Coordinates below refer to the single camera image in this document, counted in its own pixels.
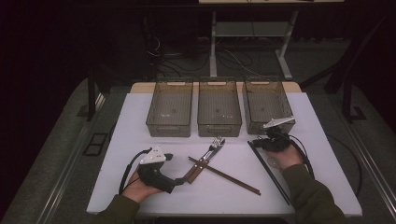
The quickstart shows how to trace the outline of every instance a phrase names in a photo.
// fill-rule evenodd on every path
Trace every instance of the rod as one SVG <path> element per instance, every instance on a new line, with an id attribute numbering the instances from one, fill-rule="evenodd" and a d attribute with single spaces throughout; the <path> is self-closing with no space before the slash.
<path id="1" fill-rule="evenodd" d="M 265 163 L 264 159 L 260 155 L 259 151 L 254 147 L 253 143 L 247 141 L 247 143 L 250 145 L 251 149 L 253 150 L 254 154 L 256 154 L 256 157 L 259 159 L 259 161 L 262 163 L 262 166 L 265 168 L 267 171 L 268 175 L 271 177 L 273 180 L 274 184 L 276 185 L 277 189 L 279 190 L 280 194 L 282 194 L 283 198 L 285 199 L 286 203 L 290 205 L 290 198 L 288 194 L 286 193 L 285 190 L 282 189 L 282 186 L 277 182 L 276 177 L 274 174 L 271 172 L 270 168 L 268 167 L 267 163 Z"/>
<path id="2" fill-rule="evenodd" d="M 199 164 L 199 165 L 202 166 L 202 167 L 205 167 L 207 170 L 209 170 L 209 171 L 211 171 L 211 172 L 213 172 L 213 173 L 215 173 L 215 174 L 217 174 L 217 175 L 220 175 L 220 176 L 222 176 L 222 177 L 224 177 L 224 178 L 226 178 L 226 179 L 232 181 L 233 183 L 235 183 L 235 184 L 241 186 L 241 187 L 244 188 L 244 189 L 248 189 L 248 190 L 250 190 L 251 192 L 253 192 L 253 193 L 255 193 L 255 194 L 262 195 L 258 189 L 255 189 L 255 188 L 251 187 L 250 185 L 245 184 L 244 182 L 242 182 L 242 181 L 240 181 L 240 180 L 237 180 L 237 179 L 235 179 L 235 178 L 233 178 L 233 177 L 231 177 L 231 176 L 229 176 L 229 175 L 226 175 L 226 174 L 224 174 L 223 172 L 221 172 L 221 171 L 219 171 L 219 170 L 217 170 L 217 169 L 215 169 L 215 168 L 213 168 L 213 167 L 211 167 L 211 166 L 209 166 L 209 165 L 206 165 L 206 164 L 203 163 L 203 162 L 200 162 L 200 161 L 198 161 L 198 160 L 195 160 L 194 158 L 191 158 L 191 157 L 189 157 L 189 160 L 195 162 L 196 164 Z"/>

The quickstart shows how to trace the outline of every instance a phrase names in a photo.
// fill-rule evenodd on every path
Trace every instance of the green sleeve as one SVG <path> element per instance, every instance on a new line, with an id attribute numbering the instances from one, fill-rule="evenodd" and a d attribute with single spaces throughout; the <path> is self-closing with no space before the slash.
<path id="1" fill-rule="evenodd" d="M 134 216 L 140 208 L 140 204 L 122 195 L 116 195 L 107 209 L 98 213 L 91 224 L 131 224 Z"/>
<path id="2" fill-rule="evenodd" d="M 282 174 L 290 188 L 296 224 L 347 223 L 344 213 L 335 205 L 329 189 L 313 179 L 304 165 L 293 165 Z"/>

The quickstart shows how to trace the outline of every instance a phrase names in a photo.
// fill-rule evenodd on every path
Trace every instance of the black stick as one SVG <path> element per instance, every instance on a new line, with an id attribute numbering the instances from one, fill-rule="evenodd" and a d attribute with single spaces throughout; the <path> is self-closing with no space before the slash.
<path id="1" fill-rule="evenodd" d="M 265 168 L 267 171 L 268 175 L 271 177 L 271 179 L 274 181 L 274 184 L 276 185 L 277 189 L 279 190 L 280 194 L 282 194 L 283 198 L 285 199 L 286 203 L 290 205 L 290 198 L 288 194 L 285 192 L 285 190 L 282 189 L 282 186 L 280 186 L 279 182 L 277 182 L 276 177 L 274 174 L 271 172 L 270 168 L 268 167 L 267 163 L 265 163 L 264 159 L 260 155 L 259 151 L 254 147 L 253 143 L 247 141 L 247 143 L 250 145 L 251 149 L 253 150 L 254 154 L 256 154 L 256 157 L 259 159 L 259 161 L 262 163 L 262 166 Z"/>

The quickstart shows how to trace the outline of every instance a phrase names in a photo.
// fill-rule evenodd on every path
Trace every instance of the metal fork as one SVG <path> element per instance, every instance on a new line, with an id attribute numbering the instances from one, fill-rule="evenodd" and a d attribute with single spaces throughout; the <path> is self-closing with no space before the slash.
<path id="1" fill-rule="evenodd" d="M 216 153 L 222 148 L 224 145 L 225 139 L 222 139 L 221 136 L 218 136 L 213 143 L 210 145 L 209 150 L 204 154 L 203 157 L 199 160 L 205 164 L 208 164 L 210 160 L 216 155 Z M 199 166 L 198 164 L 194 164 L 191 169 L 184 175 L 184 178 L 187 182 L 192 183 L 195 178 L 202 172 L 204 167 Z"/>

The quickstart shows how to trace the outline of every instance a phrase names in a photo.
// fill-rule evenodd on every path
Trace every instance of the human hand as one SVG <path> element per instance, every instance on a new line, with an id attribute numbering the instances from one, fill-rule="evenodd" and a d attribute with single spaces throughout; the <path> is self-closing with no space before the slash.
<path id="1" fill-rule="evenodd" d="M 283 151 L 266 151 L 266 153 L 269 157 L 273 157 L 277 160 L 280 170 L 285 170 L 295 164 L 303 164 L 303 158 L 292 144 Z"/>
<path id="2" fill-rule="evenodd" d="M 139 178 L 139 174 L 137 173 L 138 168 L 139 167 L 136 168 L 129 179 L 127 187 L 122 192 L 122 195 L 137 203 L 141 203 L 147 199 L 147 197 L 162 191 L 152 186 L 147 186 L 145 183 L 143 183 L 143 181 L 141 181 Z"/>

